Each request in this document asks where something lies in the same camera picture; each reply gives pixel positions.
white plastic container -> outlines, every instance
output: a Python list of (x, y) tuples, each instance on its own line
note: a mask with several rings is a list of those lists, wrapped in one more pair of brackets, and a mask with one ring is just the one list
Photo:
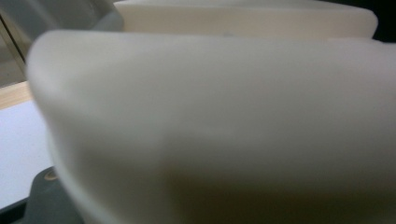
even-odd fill
[(396, 46), (374, 15), (228, 3), (119, 3), (131, 33), (35, 42), (29, 83), (85, 222), (394, 222)]

gray object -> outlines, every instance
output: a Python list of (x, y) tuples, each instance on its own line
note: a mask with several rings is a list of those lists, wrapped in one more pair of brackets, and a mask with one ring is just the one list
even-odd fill
[(122, 17), (107, 0), (0, 0), (0, 9), (32, 39), (55, 29), (122, 28)]

dark vertical line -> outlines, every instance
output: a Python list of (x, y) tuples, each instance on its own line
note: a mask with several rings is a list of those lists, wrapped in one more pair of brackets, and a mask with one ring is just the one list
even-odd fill
[(17, 41), (14, 39), (14, 36), (12, 36), (11, 32), (9, 31), (9, 29), (7, 27), (6, 22), (3, 19), (3, 16), (1, 16), (1, 15), (0, 15), (0, 21), (3, 23), (4, 27), (6, 28), (6, 31), (7, 31), (8, 35), (9, 35), (9, 37), (11, 38), (12, 43), (14, 44), (14, 46), (17, 49), (18, 53), (20, 54), (23, 62), (25, 63), (25, 58), (24, 58), (24, 56), (22, 54), (22, 51), (21, 51), (20, 47), (17, 44)]

wooden strip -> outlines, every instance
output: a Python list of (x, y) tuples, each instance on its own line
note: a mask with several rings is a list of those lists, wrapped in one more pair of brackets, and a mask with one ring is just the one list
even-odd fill
[(32, 93), (30, 93), (27, 82), (21, 82), (0, 89), (0, 109), (17, 105), (31, 99)]

white container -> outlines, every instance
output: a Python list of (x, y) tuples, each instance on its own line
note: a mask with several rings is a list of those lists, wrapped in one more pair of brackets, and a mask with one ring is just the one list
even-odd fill
[[(85, 222), (393, 223), (396, 46), (371, 39), (373, 14), (225, 3), (119, 3), (141, 30), (35, 42), (29, 83)], [(211, 10), (246, 19), (212, 26)]]

